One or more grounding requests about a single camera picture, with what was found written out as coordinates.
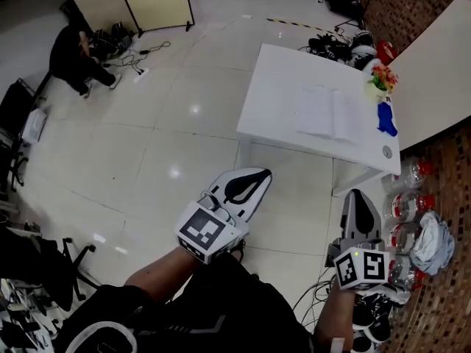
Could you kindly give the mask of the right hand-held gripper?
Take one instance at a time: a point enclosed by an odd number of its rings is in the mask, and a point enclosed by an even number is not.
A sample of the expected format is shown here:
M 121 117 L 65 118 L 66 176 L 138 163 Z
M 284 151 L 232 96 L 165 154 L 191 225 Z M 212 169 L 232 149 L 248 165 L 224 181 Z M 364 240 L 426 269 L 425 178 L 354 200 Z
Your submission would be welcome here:
M 340 227 L 343 235 L 357 229 L 364 236 L 380 236 L 380 215 L 362 191 L 352 189 L 345 196 Z M 327 249 L 326 267 L 335 269 L 341 290 L 368 290 L 386 283 L 389 263 L 382 239 L 353 244 L 351 239 L 337 238 Z

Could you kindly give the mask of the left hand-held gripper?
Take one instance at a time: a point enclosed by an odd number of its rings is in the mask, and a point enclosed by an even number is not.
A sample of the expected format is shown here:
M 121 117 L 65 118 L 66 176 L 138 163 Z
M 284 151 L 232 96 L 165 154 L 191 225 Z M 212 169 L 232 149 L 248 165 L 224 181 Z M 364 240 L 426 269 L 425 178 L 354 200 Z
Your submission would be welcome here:
M 236 169 L 219 175 L 175 226 L 179 245 L 205 265 L 231 251 L 249 234 L 249 220 L 272 181 L 268 169 Z

